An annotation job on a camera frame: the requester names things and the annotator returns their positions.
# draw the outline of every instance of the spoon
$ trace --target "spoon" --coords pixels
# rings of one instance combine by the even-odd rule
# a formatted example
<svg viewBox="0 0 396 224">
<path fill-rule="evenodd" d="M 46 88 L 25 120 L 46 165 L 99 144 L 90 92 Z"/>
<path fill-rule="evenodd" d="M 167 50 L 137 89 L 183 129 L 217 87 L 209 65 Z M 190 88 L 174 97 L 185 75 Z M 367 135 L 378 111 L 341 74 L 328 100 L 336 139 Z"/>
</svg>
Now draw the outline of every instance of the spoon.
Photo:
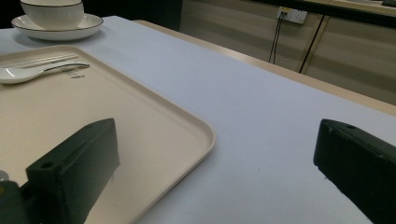
<svg viewBox="0 0 396 224">
<path fill-rule="evenodd" d="M 42 75 L 43 73 L 67 65 L 85 66 L 90 65 L 78 61 L 50 63 L 31 68 L 0 68 L 0 83 L 21 83 Z"/>
</svg>

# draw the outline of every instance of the white bowl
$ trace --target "white bowl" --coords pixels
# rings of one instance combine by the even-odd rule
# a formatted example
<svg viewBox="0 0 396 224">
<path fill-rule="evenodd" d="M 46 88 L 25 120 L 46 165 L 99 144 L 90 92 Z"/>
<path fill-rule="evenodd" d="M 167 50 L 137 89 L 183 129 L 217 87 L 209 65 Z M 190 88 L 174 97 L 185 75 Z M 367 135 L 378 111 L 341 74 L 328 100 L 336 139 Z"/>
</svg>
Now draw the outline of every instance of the white bowl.
<svg viewBox="0 0 396 224">
<path fill-rule="evenodd" d="M 21 0 L 26 15 L 46 30 L 70 30 L 84 18 L 81 0 Z"/>
</svg>

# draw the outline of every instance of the power outlet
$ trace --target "power outlet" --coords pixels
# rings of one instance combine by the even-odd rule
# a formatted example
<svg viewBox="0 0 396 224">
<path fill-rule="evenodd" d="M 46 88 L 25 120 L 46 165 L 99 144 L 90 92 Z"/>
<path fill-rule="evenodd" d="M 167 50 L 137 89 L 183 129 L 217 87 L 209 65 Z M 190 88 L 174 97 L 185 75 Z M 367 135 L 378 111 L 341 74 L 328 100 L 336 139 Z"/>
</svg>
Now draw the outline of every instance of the power outlet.
<svg viewBox="0 0 396 224">
<path fill-rule="evenodd" d="M 291 15 L 291 12 L 292 12 L 292 11 L 293 11 L 293 9 L 290 8 L 290 7 L 280 7 L 280 8 L 279 8 L 279 11 L 278 11 L 277 14 L 276 14 L 276 18 L 279 19 L 280 13 L 283 12 L 283 18 L 282 18 L 282 20 L 284 20 L 284 21 L 290 21 L 290 15 Z"/>
<path fill-rule="evenodd" d="M 307 14 L 306 11 L 301 11 L 301 10 L 298 10 L 298 9 L 294 9 L 290 13 L 290 21 L 303 24 L 304 21 L 305 21 L 306 14 Z"/>
<path fill-rule="evenodd" d="M 283 17 L 282 17 L 283 21 L 291 21 L 300 24 L 304 23 L 307 14 L 306 11 L 301 11 L 290 7 L 280 7 L 279 11 L 276 14 L 277 19 L 279 19 L 282 12 L 283 12 Z"/>
</svg>

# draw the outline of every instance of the black rim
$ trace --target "black rim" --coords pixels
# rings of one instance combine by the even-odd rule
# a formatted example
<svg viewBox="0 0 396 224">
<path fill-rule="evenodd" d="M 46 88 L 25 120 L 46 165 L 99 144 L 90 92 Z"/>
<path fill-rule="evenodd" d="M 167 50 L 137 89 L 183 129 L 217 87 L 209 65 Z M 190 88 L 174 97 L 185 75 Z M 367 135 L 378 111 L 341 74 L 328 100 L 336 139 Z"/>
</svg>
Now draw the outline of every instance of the black rim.
<svg viewBox="0 0 396 224">
<path fill-rule="evenodd" d="M 73 4 L 73 5 L 64 5 L 64 6 L 40 6 L 40 5 L 34 5 L 34 4 L 24 3 L 24 2 L 22 2 L 22 1 L 21 1 L 21 4 L 22 4 L 22 5 L 27 5 L 27 6 L 32 6 L 32 7 L 74 7 L 74 6 L 76 6 L 76 5 L 82 4 L 82 2 Z"/>
</svg>

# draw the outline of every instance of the utensil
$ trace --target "utensil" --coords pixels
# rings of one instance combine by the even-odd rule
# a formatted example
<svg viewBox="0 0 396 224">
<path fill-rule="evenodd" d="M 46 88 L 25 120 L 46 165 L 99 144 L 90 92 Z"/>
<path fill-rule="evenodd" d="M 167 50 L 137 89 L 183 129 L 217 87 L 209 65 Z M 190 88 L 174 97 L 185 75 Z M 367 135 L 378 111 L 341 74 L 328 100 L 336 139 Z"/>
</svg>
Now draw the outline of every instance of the utensil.
<svg viewBox="0 0 396 224">
<path fill-rule="evenodd" d="M 85 67 L 90 66 L 89 64 L 84 62 L 67 61 L 67 62 L 45 64 L 32 68 L 0 68 L 0 83 L 14 84 L 14 83 L 25 82 L 35 77 L 38 77 L 51 69 L 55 69 L 67 65 L 85 66 Z"/>
<path fill-rule="evenodd" d="M 6 68 L 28 68 L 28 67 L 36 67 L 39 65 L 43 64 L 49 64 L 49 63 L 57 63 L 61 61 L 66 61 L 70 59 L 76 59 L 78 56 L 77 54 L 65 54 L 65 55 L 59 55 L 59 56 L 54 56 L 54 57 L 49 57 L 49 58 L 44 58 L 44 59 L 37 59 L 37 60 L 32 60 L 28 62 L 21 62 L 21 63 L 11 63 L 7 65 L 2 65 L 2 67 Z"/>
</svg>

